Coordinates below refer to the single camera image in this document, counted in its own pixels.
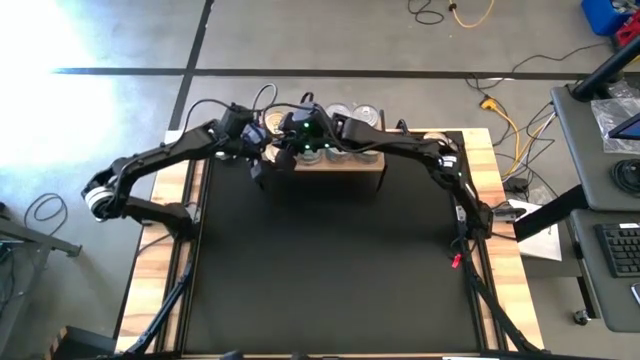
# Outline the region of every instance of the keyboard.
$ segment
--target keyboard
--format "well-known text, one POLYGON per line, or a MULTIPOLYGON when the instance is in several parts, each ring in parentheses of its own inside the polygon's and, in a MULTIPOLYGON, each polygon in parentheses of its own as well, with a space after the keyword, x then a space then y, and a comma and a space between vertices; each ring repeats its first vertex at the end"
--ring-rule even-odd
POLYGON ((594 226, 613 277, 640 277, 640 224, 594 226))

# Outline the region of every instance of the black mat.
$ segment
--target black mat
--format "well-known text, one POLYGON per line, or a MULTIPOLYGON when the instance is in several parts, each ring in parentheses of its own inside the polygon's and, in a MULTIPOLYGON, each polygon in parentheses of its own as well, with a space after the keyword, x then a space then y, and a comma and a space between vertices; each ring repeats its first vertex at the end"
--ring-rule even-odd
POLYGON ((377 175, 281 176, 213 164, 185 352, 477 349, 453 208, 417 162, 377 175))

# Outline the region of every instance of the plastic bag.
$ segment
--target plastic bag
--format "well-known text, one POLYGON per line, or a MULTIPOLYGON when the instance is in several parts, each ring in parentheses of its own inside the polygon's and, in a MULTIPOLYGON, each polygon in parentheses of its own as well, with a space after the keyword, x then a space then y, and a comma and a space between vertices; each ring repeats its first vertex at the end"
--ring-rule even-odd
POLYGON ((540 186, 529 190, 529 202, 536 205, 546 205, 553 200, 553 196, 546 187, 540 186))
POLYGON ((610 139, 609 131, 640 113, 640 99, 621 98, 594 100, 591 110, 596 117, 606 153, 640 154, 640 141, 610 139))

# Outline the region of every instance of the blue box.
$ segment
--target blue box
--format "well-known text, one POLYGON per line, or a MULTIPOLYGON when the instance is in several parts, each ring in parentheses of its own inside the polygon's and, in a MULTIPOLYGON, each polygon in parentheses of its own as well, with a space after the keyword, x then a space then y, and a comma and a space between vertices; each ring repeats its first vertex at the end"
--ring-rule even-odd
POLYGON ((620 14, 613 9, 611 0, 582 0, 582 10, 591 30, 601 36, 611 36, 622 27, 631 14, 620 14))

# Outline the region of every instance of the concrete floor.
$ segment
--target concrete floor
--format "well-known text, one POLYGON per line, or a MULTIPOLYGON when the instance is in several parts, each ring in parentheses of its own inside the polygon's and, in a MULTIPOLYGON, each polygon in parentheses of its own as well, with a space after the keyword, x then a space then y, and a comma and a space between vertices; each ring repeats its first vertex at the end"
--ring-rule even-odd
MULTIPOLYGON (((96 223, 79 192, 91 174, 116 157, 163 139, 181 82, 181 77, 47 75, 46 70, 184 67, 203 4, 203 0, 57 1, 28 11, 17 6, 7 21, 0 22, 13 26, 7 28, 11 32, 1 32, 3 36, 16 31, 22 35, 9 39, 9 53, 24 55, 0 60, 5 68, 18 70, 4 79, 13 91, 3 108, 10 131, 0 134, 0 199, 21 217, 39 194, 58 192, 69 207, 69 221, 59 236, 84 245, 77 259, 50 257, 28 316, 16 329, 12 356, 42 352, 64 325, 113 335, 140 227, 131 220, 96 223), (16 21, 21 16, 38 21, 26 27, 24 21, 16 21)), ((474 30, 460 28, 447 5, 434 0, 432 8, 446 19, 436 26, 422 26, 407 13, 404 1, 218 0, 197 64, 199 68, 508 71, 536 53, 562 56, 604 41, 590 32, 579 0, 497 1, 486 23, 474 30)), ((468 22, 485 8, 482 1, 460 1, 459 6, 468 22)), ((603 46, 562 63, 537 59, 521 70, 588 72, 608 55, 603 46)), ((412 127, 487 127, 494 139, 505 128, 495 114, 478 108, 482 96, 462 80, 196 77, 187 104, 202 97, 249 104, 266 82, 279 86, 279 99, 284 101, 297 101, 304 91, 314 91, 323 104, 339 101, 384 108, 389 124, 404 118, 412 127)), ((522 126, 549 101, 549 89, 565 83, 505 81, 490 93, 522 126)), ((204 105, 194 112, 191 124, 219 115, 219 108, 204 105)), ((553 124, 545 134, 558 141, 533 167, 562 192, 577 183, 577 175, 559 125, 553 124)), ((512 154, 510 141, 497 151, 512 154)), ((499 164, 503 171, 509 165, 505 159, 499 164)), ((152 183, 152 177, 139 181, 134 193, 148 197, 152 183)), ((530 285, 550 350, 627 359, 640 350, 640 335, 611 333, 597 320, 584 328, 569 322, 568 314, 583 306, 574 280, 535 279, 530 285)))

